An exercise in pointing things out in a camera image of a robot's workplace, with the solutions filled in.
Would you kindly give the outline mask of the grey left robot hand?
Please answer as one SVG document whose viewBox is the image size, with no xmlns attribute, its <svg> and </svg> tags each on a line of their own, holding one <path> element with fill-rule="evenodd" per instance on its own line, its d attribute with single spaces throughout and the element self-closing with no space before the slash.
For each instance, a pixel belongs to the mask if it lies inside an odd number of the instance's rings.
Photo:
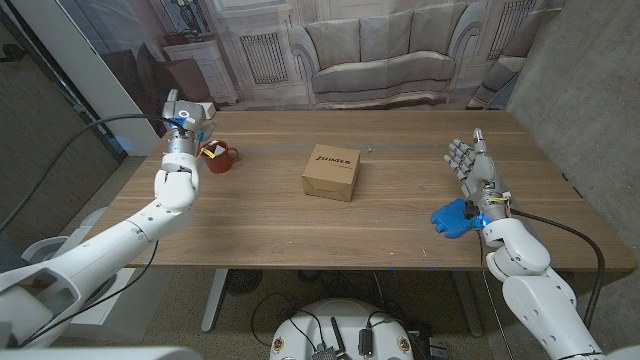
<svg viewBox="0 0 640 360">
<path fill-rule="evenodd" d="M 164 118 L 177 125 L 169 125 L 169 153 L 196 155 L 200 144 L 213 133 L 216 107 L 211 102 L 195 103 L 178 99 L 179 91 L 171 89 L 163 107 Z"/>
</svg>

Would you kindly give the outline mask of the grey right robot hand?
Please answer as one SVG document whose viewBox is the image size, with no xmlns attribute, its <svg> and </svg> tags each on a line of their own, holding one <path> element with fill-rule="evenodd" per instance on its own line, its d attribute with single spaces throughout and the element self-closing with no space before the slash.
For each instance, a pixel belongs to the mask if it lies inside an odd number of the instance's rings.
<svg viewBox="0 0 640 360">
<path fill-rule="evenodd" d="M 507 218 L 507 191 L 488 153 L 480 128 L 473 131 L 473 143 L 468 145 L 454 139 L 449 154 L 444 156 L 461 183 L 466 200 L 470 200 L 489 222 Z"/>
</svg>

